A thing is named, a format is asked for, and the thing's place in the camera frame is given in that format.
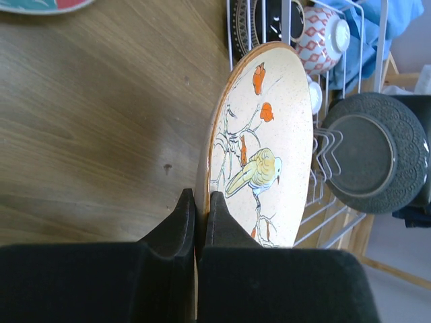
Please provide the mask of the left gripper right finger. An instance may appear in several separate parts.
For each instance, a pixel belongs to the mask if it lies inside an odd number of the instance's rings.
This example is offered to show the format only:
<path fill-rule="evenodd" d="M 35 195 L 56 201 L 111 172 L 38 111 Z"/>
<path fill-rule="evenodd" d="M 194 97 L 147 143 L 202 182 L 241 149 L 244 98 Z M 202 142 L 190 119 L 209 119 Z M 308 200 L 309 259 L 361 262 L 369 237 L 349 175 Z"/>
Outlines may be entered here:
<path fill-rule="evenodd" d="M 199 322 L 379 322 L 359 261 L 341 250 L 264 248 L 211 196 Z"/>

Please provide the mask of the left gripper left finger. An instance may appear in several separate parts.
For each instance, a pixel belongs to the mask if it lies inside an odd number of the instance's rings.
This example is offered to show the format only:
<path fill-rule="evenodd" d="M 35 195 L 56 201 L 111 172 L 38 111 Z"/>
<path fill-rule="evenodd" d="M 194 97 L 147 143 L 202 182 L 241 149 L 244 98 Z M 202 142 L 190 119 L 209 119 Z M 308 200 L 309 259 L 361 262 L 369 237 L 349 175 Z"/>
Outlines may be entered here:
<path fill-rule="evenodd" d="M 1 248 L 2 322 L 190 322 L 195 202 L 137 242 Z"/>

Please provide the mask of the black square plate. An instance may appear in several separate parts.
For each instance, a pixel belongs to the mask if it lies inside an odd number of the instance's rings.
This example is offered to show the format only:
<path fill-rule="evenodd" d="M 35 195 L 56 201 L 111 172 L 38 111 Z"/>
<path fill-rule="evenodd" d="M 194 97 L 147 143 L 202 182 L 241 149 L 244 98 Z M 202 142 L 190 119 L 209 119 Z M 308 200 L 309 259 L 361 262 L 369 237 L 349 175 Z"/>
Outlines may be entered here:
<path fill-rule="evenodd" d="M 389 105 L 389 144 L 393 154 L 391 175 L 384 192 L 383 208 L 372 212 L 394 212 L 419 195 L 430 203 L 429 138 L 430 96 L 392 95 L 384 99 Z"/>

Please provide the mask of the red teal plate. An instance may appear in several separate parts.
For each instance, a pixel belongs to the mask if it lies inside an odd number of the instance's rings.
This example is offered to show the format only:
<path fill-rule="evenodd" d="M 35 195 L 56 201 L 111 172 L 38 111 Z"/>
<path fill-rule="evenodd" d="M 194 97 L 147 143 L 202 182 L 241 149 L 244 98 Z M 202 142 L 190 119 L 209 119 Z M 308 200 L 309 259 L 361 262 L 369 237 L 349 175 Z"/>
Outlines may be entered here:
<path fill-rule="evenodd" d="M 1 11 L 24 15 L 57 15 L 87 7 L 94 0 L 1 0 Z"/>

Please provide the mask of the beige plate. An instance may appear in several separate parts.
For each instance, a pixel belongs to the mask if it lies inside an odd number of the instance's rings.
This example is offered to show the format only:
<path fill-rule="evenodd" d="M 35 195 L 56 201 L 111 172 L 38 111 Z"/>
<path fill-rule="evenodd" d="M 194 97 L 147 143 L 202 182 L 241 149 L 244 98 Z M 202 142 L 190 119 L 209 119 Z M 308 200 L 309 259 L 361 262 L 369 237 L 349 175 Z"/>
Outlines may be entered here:
<path fill-rule="evenodd" d="M 298 54 L 280 41 L 255 47 L 233 68 L 203 137 L 195 185 L 199 227 L 219 192 L 254 241 L 291 248 L 312 150 L 310 92 Z"/>

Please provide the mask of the dark teal embossed plate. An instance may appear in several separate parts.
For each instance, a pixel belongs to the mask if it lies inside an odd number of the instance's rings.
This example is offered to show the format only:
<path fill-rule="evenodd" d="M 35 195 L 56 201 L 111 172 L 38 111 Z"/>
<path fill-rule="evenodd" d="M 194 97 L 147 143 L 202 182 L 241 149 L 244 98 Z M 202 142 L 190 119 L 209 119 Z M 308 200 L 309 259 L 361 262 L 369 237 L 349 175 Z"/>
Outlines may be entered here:
<path fill-rule="evenodd" d="M 341 175 L 330 179 L 327 186 L 342 203 L 363 213 L 381 214 L 371 208 L 383 208 L 379 196 L 391 175 L 389 105 L 383 101 L 389 97 L 368 92 L 338 100 L 322 124 L 324 129 L 343 134 L 335 153 Z"/>

